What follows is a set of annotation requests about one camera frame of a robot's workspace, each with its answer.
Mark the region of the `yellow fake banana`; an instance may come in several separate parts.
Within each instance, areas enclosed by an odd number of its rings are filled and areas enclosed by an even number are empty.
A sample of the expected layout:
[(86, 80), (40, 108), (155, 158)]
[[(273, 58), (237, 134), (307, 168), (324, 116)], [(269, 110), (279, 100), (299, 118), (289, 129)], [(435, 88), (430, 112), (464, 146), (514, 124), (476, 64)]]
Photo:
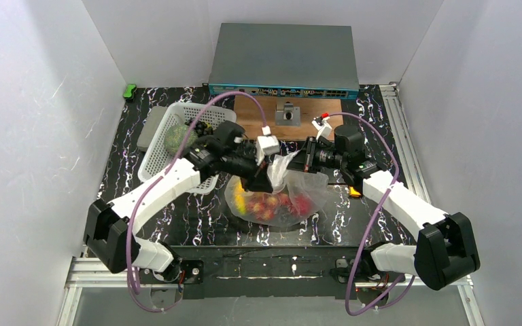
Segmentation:
[(233, 196), (238, 214), (245, 215), (247, 213), (247, 192), (238, 184), (233, 191)]

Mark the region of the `red lychee bunch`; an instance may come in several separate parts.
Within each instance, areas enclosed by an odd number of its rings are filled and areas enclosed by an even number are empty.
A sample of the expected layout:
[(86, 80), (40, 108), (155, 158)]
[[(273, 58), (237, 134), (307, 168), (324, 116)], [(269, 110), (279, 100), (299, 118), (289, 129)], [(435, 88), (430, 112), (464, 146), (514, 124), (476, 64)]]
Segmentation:
[(312, 208), (313, 203), (303, 194), (247, 193), (247, 213), (242, 217), (265, 224), (291, 224), (306, 219)]

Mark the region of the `clear plastic bag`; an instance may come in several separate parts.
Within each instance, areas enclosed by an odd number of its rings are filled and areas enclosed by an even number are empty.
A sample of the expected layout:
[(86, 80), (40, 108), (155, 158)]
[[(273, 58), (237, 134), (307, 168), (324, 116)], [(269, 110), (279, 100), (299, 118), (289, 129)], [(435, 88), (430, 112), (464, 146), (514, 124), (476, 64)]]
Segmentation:
[(268, 165), (271, 192), (245, 190), (239, 177), (231, 177), (224, 190), (231, 213), (243, 221), (288, 228), (321, 210), (327, 201), (328, 175), (287, 167), (299, 153), (276, 155)]

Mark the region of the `white plastic basket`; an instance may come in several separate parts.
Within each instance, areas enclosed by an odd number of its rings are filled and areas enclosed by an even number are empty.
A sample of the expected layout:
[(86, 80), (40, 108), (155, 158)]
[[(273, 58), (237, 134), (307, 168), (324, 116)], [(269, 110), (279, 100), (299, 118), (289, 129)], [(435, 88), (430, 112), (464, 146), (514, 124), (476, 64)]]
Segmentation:
[[(141, 182), (150, 180), (154, 175), (164, 170), (173, 159), (175, 152), (165, 149), (166, 132), (172, 127), (183, 125), (189, 119), (198, 115), (204, 104), (191, 102), (175, 102), (167, 107), (164, 112), (153, 139), (151, 140), (137, 176)], [(235, 122), (236, 113), (231, 109), (212, 106), (201, 116), (200, 121), (206, 122), (213, 128), (217, 128), (224, 121)]]

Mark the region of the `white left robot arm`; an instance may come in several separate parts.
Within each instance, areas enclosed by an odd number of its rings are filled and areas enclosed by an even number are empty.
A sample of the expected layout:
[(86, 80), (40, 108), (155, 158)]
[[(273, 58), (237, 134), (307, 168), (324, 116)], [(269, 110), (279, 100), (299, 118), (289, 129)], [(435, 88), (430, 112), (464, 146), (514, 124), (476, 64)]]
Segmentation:
[(280, 150), (277, 137), (262, 127), (252, 158), (238, 152), (243, 136), (243, 127), (222, 122), (212, 135), (182, 144), (180, 156), (139, 187), (109, 202), (95, 200), (88, 208), (84, 244), (113, 274), (134, 268), (168, 270), (175, 263), (168, 246), (137, 237), (156, 213), (220, 172), (241, 178), (249, 191), (273, 190), (266, 171), (268, 157)]

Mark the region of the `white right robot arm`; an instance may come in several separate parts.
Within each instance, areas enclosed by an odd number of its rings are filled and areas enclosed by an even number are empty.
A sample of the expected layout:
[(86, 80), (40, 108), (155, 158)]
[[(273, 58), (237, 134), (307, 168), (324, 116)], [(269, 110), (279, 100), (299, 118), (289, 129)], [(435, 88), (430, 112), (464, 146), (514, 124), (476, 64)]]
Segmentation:
[(342, 282), (351, 275), (366, 278), (383, 272), (411, 274), (439, 290), (480, 269), (481, 261), (472, 224), (463, 213), (438, 209), (401, 182), (394, 180), (364, 152), (363, 134), (354, 125), (331, 128), (324, 120), (313, 123), (314, 137), (289, 164), (305, 174), (337, 169), (358, 194), (381, 205), (414, 237), (414, 245), (378, 242), (364, 247), (360, 258), (335, 267)]

